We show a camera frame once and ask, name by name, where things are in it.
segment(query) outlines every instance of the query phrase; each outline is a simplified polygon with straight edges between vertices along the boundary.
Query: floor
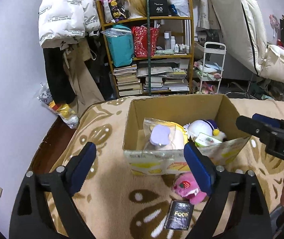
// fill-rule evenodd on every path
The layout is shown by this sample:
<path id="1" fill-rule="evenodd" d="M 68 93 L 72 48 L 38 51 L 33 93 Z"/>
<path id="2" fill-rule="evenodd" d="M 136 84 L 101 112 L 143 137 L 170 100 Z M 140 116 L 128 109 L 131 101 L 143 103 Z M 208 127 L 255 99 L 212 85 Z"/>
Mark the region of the floor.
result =
<path id="1" fill-rule="evenodd" d="M 31 169 L 37 174 L 48 173 L 67 148 L 75 131 L 58 117 L 39 146 L 31 163 Z"/>

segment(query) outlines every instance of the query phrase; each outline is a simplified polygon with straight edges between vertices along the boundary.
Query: white rolling cart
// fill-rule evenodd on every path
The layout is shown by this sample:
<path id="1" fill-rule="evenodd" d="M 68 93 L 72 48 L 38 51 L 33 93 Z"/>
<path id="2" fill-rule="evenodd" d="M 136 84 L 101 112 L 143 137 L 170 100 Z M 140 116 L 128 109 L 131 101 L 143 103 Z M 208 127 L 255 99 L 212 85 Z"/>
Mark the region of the white rolling cart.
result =
<path id="1" fill-rule="evenodd" d="M 219 45 L 219 46 L 222 46 L 224 49 L 207 48 L 207 45 L 209 45 L 209 44 Z M 221 85 L 221 80 L 222 80 L 222 77 L 223 77 L 224 62 L 225 62 L 225 55 L 226 55 L 226 46 L 225 46 L 225 44 L 217 43 L 217 42 L 205 42 L 204 46 L 201 46 L 199 43 L 195 42 L 195 46 L 197 48 L 199 48 L 200 51 L 202 51 L 204 53 L 203 67 L 202 67 L 201 74 L 200 75 L 199 74 L 196 75 L 200 79 L 200 89 L 199 89 L 200 92 L 201 92 L 203 81 L 212 81 L 208 77 L 204 77 L 203 76 L 204 67 L 205 67 L 206 53 L 223 55 L 223 64 L 222 64 L 222 68 L 220 69 L 221 77 L 220 77 L 220 79 L 215 80 L 215 82 L 216 81 L 218 82 L 218 88 L 217 88 L 217 93 L 218 93 L 219 87 Z"/>

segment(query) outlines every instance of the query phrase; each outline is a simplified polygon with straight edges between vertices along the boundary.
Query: red gift bag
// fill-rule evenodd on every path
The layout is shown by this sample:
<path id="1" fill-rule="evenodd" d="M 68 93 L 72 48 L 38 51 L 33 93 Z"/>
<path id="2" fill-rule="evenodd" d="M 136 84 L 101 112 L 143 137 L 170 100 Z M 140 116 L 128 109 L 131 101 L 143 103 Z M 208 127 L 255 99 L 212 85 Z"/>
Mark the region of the red gift bag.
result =
<path id="1" fill-rule="evenodd" d="M 156 49 L 156 42 L 160 29 L 150 28 L 151 34 L 151 56 L 154 56 Z M 133 27 L 133 43 L 134 43 L 134 54 L 136 57 L 147 58 L 147 28 L 144 26 Z"/>

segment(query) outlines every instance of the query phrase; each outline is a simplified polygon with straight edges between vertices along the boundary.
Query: open cardboard box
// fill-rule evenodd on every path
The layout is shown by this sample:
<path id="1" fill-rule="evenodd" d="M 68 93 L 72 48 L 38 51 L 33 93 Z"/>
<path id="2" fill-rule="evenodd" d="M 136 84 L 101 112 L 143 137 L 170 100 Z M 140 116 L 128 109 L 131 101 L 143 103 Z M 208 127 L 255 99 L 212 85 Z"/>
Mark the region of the open cardboard box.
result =
<path id="1" fill-rule="evenodd" d="M 144 118 L 173 121 L 182 126 L 195 120 L 212 119 L 226 133 L 227 141 L 199 150 L 214 164 L 226 165 L 233 161 L 250 137 L 237 129 L 238 116 L 235 106 L 223 94 L 172 95 L 133 100 L 125 127 L 123 152 L 136 175 L 179 174 L 189 171 L 183 150 L 152 153 L 143 151 L 147 142 L 143 131 Z"/>

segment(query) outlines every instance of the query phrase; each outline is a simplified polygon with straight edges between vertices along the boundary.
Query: beige rug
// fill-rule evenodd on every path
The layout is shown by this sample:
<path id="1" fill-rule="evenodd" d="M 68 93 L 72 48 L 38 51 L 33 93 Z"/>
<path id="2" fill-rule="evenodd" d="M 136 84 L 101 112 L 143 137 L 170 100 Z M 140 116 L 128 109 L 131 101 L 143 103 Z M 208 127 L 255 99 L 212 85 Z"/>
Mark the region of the beige rug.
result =
<path id="1" fill-rule="evenodd" d="M 137 97 L 126 97 L 89 108 L 81 118 L 79 128 L 67 149 L 52 167 L 66 165 L 77 155 L 87 141 L 97 146 L 97 158 L 82 189 L 73 200 L 87 226 L 97 239 L 180 239 L 187 231 L 163 229 L 172 199 L 179 197 L 171 191 L 173 175 L 134 176 L 126 162 L 122 142 L 130 102 Z M 232 99 L 241 115 L 251 117 L 260 113 L 284 119 L 284 102 Z M 280 200 L 284 177 L 284 161 L 266 155 L 264 146 L 252 138 L 228 170 L 252 169 L 258 176 L 269 210 Z M 223 231 L 230 212 L 230 195 L 216 234 Z M 192 225 L 206 202 L 196 205 Z M 57 231 L 67 235 L 62 226 L 53 198 L 49 208 Z"/>

